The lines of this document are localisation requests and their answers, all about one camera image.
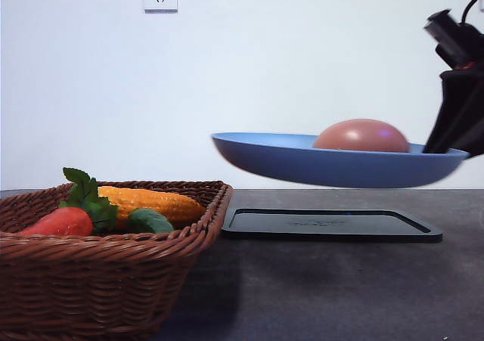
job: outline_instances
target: blue oval dish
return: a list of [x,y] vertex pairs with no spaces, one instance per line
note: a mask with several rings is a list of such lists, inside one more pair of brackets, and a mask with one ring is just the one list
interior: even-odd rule
[[453,172],[469,155],[313,148],[315,135],[226,132],[212,134],[220,154],[234,166],[279,180],[339,188],[411,188]]

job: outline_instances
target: black tray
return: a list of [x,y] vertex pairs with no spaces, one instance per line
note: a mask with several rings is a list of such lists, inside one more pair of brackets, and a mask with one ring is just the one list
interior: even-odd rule
[[436,243],[442,232],[392,210],[229,208],[227,237]]

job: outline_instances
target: gray table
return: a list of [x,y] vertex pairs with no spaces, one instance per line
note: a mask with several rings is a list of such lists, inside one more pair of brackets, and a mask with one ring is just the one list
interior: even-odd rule
[[484,340],[484,190],[239,190],[231,205],[401,210],[444,239],[220,237],[150,341]]

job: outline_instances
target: basket rim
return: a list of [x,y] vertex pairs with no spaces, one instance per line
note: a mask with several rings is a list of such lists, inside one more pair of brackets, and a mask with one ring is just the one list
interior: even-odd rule
[[[155,257],[166,258],[169,255],[176,253],[191,255],[198,253],[215,241],[222,223],[224,221],[225,212],[228,208],[233,193],[233,187],[223,181],[99,181],[98,184],[113,184],[122,186],[124,184],[173,184],[172,189],[176,189],[176,184],[184,184],[187,189],[191,185],[200,186],[215,186],[218,190],[213,200],[206,207],[205,213],[197,222],[187,225],[182,229],[178,229],[168,233],[139,233],[139,234],[108,234],[105,236],[90,235],[87,237],[78,235],[22,235],[10,233],[7,231],[0,231],[0,259],[8,258],[9,255],[19,254],[19,248],[23,248],[23,252],[29,257],[40,258],[42,256],[57,257],[58,253],[62,253],[65,257],[65,252],[68,253],[83,253],[83,250],[91,248],[103,247],[107,248],[109,254],[116,253],[116,250],[126,249],[129,247],[136,248],[143,246],[143,251],[150,250]],[[71,186],[72,183],[60,184],[55,187],[39,189],[22,194],[16,194],[10,197],[1,199],[1,201],[15,201],[25,197],[29,194],[34,194],[39,191],[56,191],[62,187]],[[38,249],[41,246],[43,249],[52,249],[52,251],[43,251],[40,254],[35,254],[29,251],[29,248]]]

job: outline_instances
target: cable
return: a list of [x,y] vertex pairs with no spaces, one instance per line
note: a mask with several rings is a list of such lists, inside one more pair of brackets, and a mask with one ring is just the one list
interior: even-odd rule
[[461,20],[461,25],[464,25],[466,23],[466,17],[467,17],[467,12],[469,12],[470,8],[474,6],[474,4],[479,1],[479,0],[471,0],[468,4],[467,7],[464,9],[464,12],[462,14],[462,20]]

